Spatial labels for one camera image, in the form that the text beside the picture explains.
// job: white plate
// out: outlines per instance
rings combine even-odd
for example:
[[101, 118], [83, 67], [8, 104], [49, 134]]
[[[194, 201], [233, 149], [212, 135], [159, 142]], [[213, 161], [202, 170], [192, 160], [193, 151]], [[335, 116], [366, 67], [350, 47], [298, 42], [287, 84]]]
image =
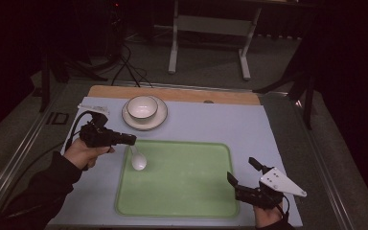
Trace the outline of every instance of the white plate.
[[151, 121], [149, 121], [146, 124], [139, 124], [137, 123], [132, 117], [130, 117], [129, 113], [127, 112], [127, 103], [125, 103], [124, 108], [122, 109], [122, 117], [124, 118], [124, 121], [130, 125], [131, 127], [134, 127], [139, 130], [150, 130], [152, 128], [160, 126], [164, 120], [167, 118], [167, 106], [166, 104], [159, 98], [150, 96], [153, 99], [157, 101], [157, 112]]

